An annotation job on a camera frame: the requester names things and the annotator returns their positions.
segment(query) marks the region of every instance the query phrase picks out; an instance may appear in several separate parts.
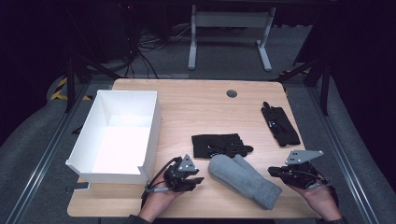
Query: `person's arm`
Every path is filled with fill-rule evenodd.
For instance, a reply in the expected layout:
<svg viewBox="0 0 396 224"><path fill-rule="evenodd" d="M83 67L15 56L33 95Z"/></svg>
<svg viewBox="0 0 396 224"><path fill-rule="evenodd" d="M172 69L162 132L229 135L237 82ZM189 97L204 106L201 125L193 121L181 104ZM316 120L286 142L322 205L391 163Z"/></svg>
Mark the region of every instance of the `person's arm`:
<svg viewBox="0 0 396 224"><path fill-rule="evenodd" d="M162 181L163 173L158 176L154 184ZM163 182L157 185L157 188L164 187L166 187L166 184ZM154 219L165 211L171 202L182 193L183 192L174 192L172 190L150 193L139 214L137 214L137 216L130 215L125 224L149 224L153 222Z"/></svg>
<svg viewBox="0 0 396 224"><path fill-rule="evenodd" d="M325 186L318 186L313 189L289 187L301 194L309 206L323 218L318 223L347 223L341 215L329 188Z"/></svg>

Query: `person's hand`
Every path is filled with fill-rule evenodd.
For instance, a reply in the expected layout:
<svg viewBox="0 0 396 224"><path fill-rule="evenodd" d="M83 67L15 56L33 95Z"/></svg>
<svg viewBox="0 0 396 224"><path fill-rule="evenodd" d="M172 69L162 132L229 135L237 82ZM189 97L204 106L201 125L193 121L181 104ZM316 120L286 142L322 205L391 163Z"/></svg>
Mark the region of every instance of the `person's hand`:
<svg viewBox="0 0 396 224"><path fill-rule="evenodd" d="M318 186L313 189L299 189L288 185L305 198L309 206L317 212L325 221L334 221L343 216L335 204L331 190L325 186Z"/></svg>
<svg viewBox="0 0 396 224"><path fill-rule="evenodd" d="M163 181L163 173L160 174L154 184ZM165 183L160 183L156 186L157 188L165 188ZM174 192L168 190L165 192L152 192L148 195L145 205L140 210L138 216L145 219L146 221L153 222L154 219L159 216L163 211L168 208L171 202L183 194L184 192Z"/></svg>

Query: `white box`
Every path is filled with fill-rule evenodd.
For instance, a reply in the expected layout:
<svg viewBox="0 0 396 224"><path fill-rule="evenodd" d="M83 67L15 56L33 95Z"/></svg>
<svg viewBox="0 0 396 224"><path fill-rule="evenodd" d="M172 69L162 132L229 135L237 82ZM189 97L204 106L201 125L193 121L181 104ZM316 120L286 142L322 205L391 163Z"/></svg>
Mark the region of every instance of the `white box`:
<svg viewBox="0 0 396 224"><path fill-rule="evenodd" d="M98 91L66 165L90 183L146 184L160 126L156 91Z"/></svg>

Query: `gray mitten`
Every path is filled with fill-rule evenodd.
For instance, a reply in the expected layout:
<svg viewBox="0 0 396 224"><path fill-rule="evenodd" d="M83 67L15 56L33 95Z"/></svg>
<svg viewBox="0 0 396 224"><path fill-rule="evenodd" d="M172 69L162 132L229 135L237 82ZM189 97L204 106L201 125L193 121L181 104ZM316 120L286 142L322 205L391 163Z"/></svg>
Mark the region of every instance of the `gray mitten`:
<svg viewBox="0 0 396 224"><path fill-rule="evenodd" d="M264 179L240 155L233 159L225 155L214 156L208 169L215 179L254 200L264 209L273 209L282 192L282 188Z"/></svg>

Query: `white metal stand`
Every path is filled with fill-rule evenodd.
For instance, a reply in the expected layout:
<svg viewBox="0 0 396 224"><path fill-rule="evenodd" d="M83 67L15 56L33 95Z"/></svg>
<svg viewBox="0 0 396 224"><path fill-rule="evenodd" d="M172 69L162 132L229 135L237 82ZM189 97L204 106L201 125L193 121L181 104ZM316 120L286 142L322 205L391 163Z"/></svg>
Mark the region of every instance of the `white metal stand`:
<svg viewBox="0 0 396 224"><path fill-rule="evenodd" d="M272 7L269 12L197 12L196 6L192 6L189 69L195 69L197 27L249 27L262 28L264 30L262 39L257 40L257 48L262 57L265 71L271 71L272 67L265 51L265 43L270 33L275 11L276 8Z"/></svg>

